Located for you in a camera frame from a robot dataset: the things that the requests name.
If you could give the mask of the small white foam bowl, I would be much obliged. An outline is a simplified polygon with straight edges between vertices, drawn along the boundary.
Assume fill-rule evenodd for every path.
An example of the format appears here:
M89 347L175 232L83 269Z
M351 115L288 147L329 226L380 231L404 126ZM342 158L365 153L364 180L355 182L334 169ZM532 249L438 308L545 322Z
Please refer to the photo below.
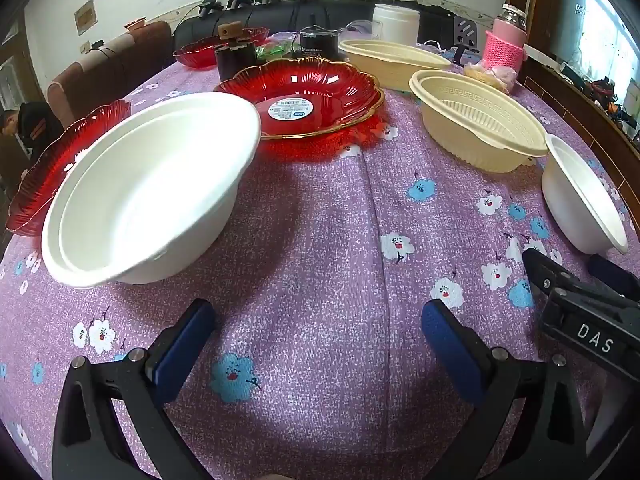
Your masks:
M541 189L555 223L578 252L604 256L610 249L626 255L627 234L612 197L575 150L546 134L549 159Z

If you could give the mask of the large white foam bowl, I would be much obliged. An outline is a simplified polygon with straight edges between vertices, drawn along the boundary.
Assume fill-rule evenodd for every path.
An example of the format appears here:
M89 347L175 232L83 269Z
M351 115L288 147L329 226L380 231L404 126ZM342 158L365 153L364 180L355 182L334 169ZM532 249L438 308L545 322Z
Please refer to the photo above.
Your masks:
M161 102L108 130L44 220L52 278L73 288L149 284L190 266L228 222L261 134L256 107L219 92Z

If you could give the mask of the cream plastic bowl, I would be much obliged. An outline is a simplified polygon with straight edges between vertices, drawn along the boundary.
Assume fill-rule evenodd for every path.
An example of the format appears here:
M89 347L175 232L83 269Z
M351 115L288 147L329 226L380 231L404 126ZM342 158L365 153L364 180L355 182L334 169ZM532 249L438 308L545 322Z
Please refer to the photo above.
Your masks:
M446 70L451 63L417 47L372 39L341 40L338 45L348 62L378 80L385 89L410 90L409 80L419 70Z
M421 102L427 133L462 162L506 174L548 154L540 121L487 84L444 70L419 70L409 88Z

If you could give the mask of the red gold-rimmed flower plate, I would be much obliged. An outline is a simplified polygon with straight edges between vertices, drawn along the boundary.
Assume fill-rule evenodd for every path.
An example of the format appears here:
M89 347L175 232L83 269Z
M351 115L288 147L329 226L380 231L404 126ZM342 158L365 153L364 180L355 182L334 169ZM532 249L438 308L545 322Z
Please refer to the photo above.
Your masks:
M280 58L250 66L215 90L252 103L268 141L307 139L356 126L385 99L375 76L324 58Z

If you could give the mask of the bagged snack bowl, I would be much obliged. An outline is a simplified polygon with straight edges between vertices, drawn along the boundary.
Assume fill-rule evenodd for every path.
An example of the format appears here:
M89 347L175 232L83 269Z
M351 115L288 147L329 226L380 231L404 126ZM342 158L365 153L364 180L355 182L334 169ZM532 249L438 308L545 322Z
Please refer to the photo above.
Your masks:
M501 65L489 67L485 60L475 64L465 64L463 73L505 94L512 92L518 78L518 73L513 68Z

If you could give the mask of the red plate at table edge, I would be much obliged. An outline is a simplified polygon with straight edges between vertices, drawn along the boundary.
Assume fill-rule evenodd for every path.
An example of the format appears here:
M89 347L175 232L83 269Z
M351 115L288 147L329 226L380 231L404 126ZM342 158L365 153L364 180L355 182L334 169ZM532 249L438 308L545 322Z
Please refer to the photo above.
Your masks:
M50 203L80 155L130 115L131 104L117 100L73 122L27 171L11 200L6 229L14 235L40 236Z

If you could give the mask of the pink sleeved bottle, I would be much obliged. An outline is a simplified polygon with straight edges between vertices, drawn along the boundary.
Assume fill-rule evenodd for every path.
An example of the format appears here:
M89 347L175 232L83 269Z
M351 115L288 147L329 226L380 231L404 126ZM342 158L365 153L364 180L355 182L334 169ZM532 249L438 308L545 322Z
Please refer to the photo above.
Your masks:
M486 36L483 66L488 70L507 67L518 73L526 59L526 13L505 3Z

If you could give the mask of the black phone stand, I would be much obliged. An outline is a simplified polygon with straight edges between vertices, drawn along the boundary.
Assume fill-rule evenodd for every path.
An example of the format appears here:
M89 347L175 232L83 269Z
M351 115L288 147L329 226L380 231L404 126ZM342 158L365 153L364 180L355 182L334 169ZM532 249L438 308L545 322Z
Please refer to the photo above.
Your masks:
M454 16L454 43L451 52L452 62L459 66L474 64L480 60L477 24L474 21L460 15Z

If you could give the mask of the seated man in black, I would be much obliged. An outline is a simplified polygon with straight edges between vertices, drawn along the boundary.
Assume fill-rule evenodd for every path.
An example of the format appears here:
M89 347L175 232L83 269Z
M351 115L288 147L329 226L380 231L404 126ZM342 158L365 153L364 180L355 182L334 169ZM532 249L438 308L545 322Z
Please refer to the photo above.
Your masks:
M1 113L1 133L16 136L32 151L36 162L47 147L58 140L64 128L46 102L26 102L18 110Z

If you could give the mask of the white plastic jar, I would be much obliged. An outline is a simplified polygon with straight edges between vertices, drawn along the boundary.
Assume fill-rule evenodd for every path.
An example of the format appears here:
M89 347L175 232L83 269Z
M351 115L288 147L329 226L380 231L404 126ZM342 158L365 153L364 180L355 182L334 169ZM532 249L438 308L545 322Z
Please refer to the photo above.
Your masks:
M419 11L377 3L372 18L378 24L378 36L381 40L411 47L418 43L421 18Z

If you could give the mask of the dark mug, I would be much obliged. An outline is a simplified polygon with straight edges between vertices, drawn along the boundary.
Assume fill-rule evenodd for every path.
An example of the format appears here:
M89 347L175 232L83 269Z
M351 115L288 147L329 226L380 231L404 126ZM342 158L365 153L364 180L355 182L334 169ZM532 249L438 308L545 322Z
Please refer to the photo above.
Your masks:
M241 70L257 64L257 54L251 42L230 42L215 50L221 81L233 78Z

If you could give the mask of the far red plate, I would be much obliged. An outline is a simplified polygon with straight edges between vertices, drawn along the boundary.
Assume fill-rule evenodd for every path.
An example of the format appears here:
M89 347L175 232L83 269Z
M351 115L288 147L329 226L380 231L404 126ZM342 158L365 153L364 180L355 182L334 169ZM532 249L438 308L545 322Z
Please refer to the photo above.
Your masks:
M236 42L260 46L266 42L269 33L267 27L245 27ZM175 50L174 58L192 70L210 70L217 66L215 51L228 43L228 40L222 40L218 35L209 36Z

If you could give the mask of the black leather sofa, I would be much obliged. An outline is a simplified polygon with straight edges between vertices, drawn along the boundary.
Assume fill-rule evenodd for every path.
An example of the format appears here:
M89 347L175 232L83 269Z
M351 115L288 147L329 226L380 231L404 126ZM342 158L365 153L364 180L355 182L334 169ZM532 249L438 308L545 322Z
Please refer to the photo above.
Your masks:
M441 6L424 6L416 1L382 0L420 13L418 41L436 40L448 49L454 45L454 14ZM246 6L235 10L213 10L205 18L188 18L174 31L174 50L214 36L219 24L241 21L246 27L265 27L272 34L295 32L311 24L342 28L353 21L372 20L374 0L282 0L269 6Z

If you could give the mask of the green packet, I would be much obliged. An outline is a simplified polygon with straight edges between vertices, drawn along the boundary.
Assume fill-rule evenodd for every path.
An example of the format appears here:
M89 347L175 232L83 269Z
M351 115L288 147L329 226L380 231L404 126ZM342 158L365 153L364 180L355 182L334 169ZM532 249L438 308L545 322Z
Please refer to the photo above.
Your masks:
M259 64L289 58L292 49L293 43L290 40L268 41L256 48L256 58Z

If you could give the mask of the black round tin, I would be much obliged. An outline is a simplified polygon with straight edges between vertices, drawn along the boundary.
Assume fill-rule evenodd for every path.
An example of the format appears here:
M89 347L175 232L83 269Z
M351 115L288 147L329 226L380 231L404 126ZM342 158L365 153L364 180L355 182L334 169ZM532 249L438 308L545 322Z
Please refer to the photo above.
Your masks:
M340 58L338 50L338 32L318 25L310 25L299 31L299 54L316 56L330 61Z

